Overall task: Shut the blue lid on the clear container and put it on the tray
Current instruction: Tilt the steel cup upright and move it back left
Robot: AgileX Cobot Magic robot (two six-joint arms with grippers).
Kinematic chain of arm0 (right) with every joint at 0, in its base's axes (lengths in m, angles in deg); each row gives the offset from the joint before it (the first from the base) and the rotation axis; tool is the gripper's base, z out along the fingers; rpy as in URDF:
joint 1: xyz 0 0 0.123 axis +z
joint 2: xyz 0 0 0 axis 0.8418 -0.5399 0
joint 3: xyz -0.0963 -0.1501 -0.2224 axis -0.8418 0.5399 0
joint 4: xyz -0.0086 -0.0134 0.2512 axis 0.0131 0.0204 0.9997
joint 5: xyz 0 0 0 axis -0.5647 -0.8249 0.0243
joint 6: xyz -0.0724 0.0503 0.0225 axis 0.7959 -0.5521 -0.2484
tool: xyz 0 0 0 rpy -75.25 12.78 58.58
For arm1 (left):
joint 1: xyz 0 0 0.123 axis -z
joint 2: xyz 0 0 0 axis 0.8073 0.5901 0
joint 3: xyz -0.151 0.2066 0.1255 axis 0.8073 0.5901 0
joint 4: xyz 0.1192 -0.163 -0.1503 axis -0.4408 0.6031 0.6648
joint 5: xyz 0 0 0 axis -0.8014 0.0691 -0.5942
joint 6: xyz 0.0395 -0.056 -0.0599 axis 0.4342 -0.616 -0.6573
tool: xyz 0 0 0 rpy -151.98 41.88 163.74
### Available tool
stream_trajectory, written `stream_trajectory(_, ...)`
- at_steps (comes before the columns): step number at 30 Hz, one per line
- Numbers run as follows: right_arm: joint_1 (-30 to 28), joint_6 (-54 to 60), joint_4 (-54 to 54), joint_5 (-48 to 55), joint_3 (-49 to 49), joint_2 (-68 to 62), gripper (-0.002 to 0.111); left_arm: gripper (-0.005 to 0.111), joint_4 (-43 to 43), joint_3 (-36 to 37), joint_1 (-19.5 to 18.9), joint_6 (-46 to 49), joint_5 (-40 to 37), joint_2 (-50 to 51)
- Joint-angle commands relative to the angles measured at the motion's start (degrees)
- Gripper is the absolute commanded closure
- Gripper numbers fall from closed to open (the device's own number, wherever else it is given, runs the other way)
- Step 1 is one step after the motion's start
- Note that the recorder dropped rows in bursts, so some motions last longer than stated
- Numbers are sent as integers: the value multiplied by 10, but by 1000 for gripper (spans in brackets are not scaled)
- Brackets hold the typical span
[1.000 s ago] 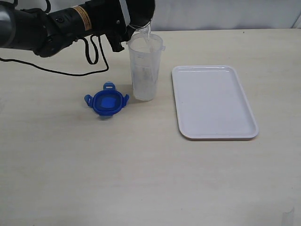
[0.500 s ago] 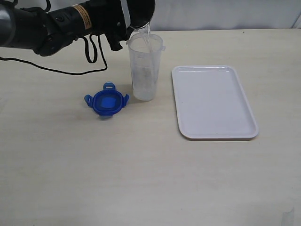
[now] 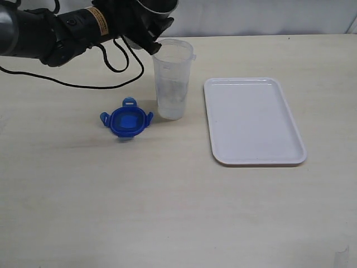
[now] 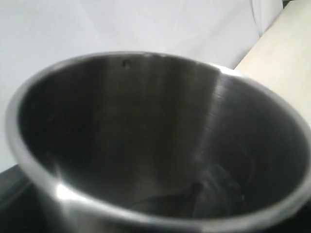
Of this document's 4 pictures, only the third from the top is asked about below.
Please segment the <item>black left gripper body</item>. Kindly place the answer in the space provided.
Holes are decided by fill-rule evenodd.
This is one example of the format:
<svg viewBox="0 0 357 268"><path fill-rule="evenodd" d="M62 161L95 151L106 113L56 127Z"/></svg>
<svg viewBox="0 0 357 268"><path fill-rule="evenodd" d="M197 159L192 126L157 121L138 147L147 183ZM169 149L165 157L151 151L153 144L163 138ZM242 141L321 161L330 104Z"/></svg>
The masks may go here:
<svg viewBox="0 0 357 268"><path fill-rule="evenodd" d="M145 44L145 7L142 1L92 1L90 13L98 33L92 44L126 37L136 45Z"/></svg>

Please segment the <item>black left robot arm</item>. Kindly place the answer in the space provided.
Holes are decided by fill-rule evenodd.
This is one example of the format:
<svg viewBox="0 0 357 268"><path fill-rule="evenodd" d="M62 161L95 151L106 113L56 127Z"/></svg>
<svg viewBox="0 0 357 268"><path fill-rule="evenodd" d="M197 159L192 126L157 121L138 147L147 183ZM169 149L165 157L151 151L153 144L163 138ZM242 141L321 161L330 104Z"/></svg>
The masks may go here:
<svg viewBox="0 0 357 268"><path fill-rule="evenodd" d="M177 1L93 1L59 14L47 8L20 10L21 1L1 1L1 55L38 59L49 67L66 64L93 46L124 38L150 55L173 23Z"/></svg>

